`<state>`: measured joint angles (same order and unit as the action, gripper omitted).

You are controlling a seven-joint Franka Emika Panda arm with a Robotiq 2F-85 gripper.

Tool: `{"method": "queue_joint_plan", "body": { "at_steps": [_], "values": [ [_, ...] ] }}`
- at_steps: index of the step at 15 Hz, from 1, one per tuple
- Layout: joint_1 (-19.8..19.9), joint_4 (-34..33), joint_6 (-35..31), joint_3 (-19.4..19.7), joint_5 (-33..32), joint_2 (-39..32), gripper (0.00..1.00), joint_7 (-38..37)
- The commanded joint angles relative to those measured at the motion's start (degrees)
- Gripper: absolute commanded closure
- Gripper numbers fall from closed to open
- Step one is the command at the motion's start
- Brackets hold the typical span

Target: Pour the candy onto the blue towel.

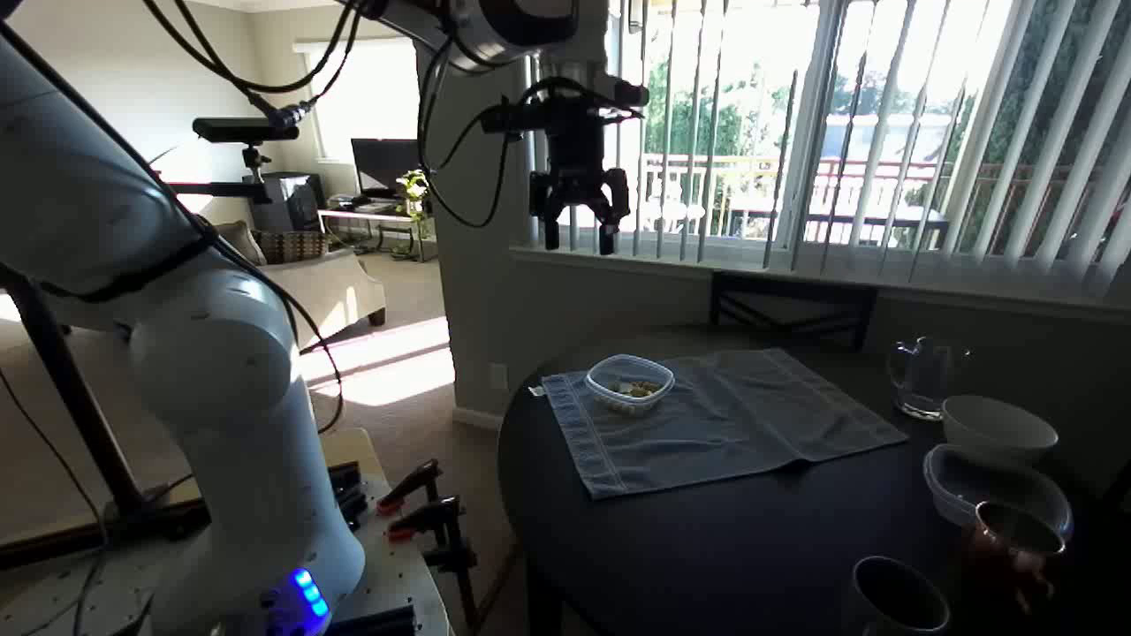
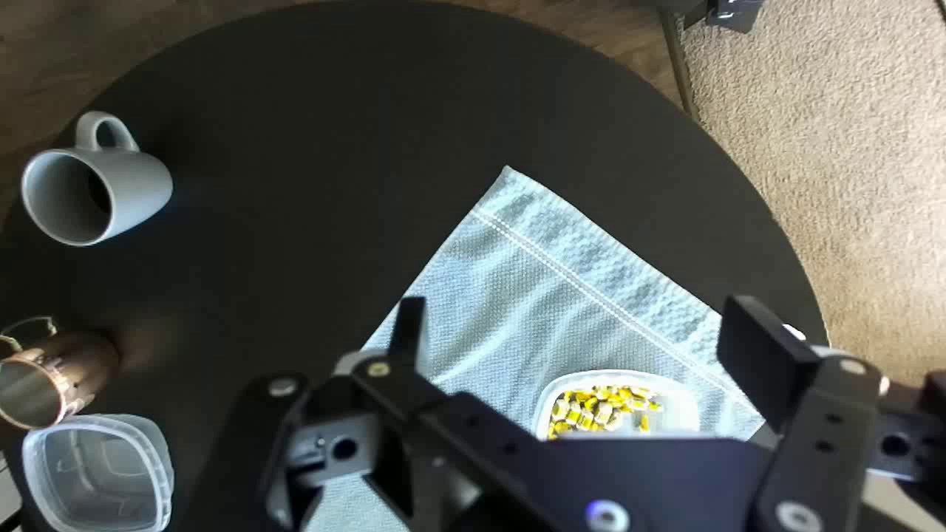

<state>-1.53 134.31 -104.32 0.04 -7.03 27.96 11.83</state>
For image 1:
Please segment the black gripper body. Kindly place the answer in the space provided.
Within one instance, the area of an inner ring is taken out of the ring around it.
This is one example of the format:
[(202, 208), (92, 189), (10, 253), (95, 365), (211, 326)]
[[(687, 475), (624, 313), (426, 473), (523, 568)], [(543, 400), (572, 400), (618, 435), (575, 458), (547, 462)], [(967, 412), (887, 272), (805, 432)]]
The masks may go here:
[(624, 173), (605, 167), (605, 127), (633, 120), (648, 100), (642, 84), (623, 78), (601, 78), (593, 88), (543, 78), (516, 101), (486, 104), (480, 127), (547, 136), (547, 169), (529, 177), (529, 213), (543, 224), (553, 224), (566, 204), (588, 204), (601, 224), (615, 224), (630, 213), (630, 189)]

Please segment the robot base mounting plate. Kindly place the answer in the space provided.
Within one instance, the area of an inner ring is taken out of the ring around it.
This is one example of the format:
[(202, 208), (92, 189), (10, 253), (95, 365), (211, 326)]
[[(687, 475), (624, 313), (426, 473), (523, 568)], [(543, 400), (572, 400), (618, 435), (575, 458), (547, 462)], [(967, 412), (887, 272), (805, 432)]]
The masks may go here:
[(172, 591), (193, 540), (112, 548), (36, 577), (0, 606), (4, 636), (454, 636), (425, 555), (392, 540), (377, 513), (390, 475), (363, 432), (322, 436), (335, 475), (357, 473), (324, 540), (252, 580), (256, 558), (231, 555)]

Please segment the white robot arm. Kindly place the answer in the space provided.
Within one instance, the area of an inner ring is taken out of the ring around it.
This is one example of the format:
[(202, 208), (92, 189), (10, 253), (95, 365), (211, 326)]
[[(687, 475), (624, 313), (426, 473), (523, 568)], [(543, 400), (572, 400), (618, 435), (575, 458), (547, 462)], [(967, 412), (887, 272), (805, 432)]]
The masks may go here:
[(322, 636), (366, 568), (281, 294), (231, 253), (21, 35), (0, 42), (0, 264), (72, 326), (122, 329), (132, 379), (209, 508), (152, 636)]

